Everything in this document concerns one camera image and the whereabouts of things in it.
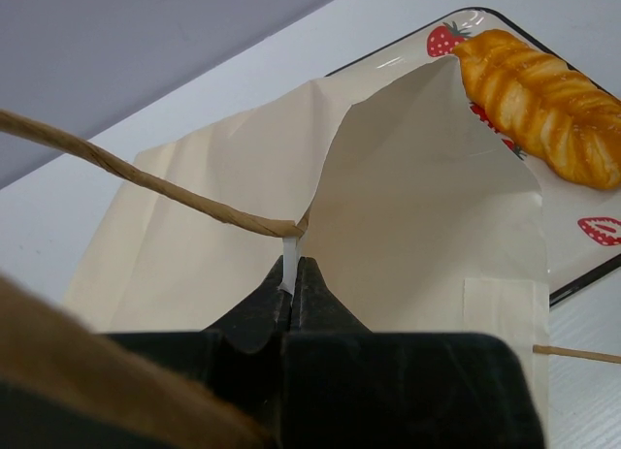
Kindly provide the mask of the beige paper bag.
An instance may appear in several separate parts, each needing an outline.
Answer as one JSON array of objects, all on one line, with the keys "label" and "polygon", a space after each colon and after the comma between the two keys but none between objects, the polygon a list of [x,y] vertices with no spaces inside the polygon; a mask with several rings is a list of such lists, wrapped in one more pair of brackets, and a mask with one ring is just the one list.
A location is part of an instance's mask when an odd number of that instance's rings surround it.
[{"label": "beige paper bag", "polygon": [[122,179],[61,305],[1,283],[1,378],[19,391],[1,403],[4,445],[274,448],[236,405],[106,334],[204,330],[278,259],[292,313],[303,258],[373,333],[503,341],[546,444],[543,193],[456,55],[308,81],[133,163],[13,114],[1,127]]}]

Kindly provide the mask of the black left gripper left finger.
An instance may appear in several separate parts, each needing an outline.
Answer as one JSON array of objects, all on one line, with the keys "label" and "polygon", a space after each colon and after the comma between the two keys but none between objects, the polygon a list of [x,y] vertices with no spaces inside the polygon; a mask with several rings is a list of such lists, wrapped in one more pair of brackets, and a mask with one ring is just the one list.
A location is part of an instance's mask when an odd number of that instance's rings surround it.
[{"label": "black left gripper left finger", "polygon": [[279,289],[281,276],[278,259],[256,289],[204,330],[106,336],[233,403],[266,428],[279,448],[281,348],[291,313],[291,296]]}]

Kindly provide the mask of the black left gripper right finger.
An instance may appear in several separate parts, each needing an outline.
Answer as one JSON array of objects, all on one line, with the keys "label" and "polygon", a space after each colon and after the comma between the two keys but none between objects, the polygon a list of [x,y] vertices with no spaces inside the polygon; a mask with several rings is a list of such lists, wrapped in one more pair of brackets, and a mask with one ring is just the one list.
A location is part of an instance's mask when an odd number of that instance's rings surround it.
[{"label": "black left gripper right finger", "polygon": [[283,342],[287,448],[541,448],[524,372],[478,333],[373,333],[298,268]]}]

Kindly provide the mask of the fake twisted bread loaf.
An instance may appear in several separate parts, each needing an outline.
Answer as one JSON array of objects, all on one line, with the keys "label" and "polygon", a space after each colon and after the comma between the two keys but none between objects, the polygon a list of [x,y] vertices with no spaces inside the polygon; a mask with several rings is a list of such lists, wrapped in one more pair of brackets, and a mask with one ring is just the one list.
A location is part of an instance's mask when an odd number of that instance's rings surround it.
[{"label": "fake twisted bread loaf", "polygon": [[562,59],[492,29],[454,49],[468,98],[559,177],[620,185],[620,101]]}]

